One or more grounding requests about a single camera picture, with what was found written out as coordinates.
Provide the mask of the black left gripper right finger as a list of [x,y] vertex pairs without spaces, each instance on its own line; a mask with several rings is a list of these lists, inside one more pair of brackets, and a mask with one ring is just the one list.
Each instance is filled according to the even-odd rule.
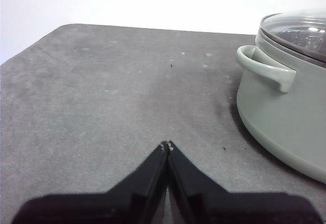
[[310,201],[284,192],[229,192],[168,142],[169,192],[177,223],[322,223]]

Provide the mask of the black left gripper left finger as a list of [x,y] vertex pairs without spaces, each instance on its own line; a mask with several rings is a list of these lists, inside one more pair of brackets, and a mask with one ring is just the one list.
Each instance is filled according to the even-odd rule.
[[25,202],[13,223],[161,223],[167,191],[167,142],[107,192],[50,194]]

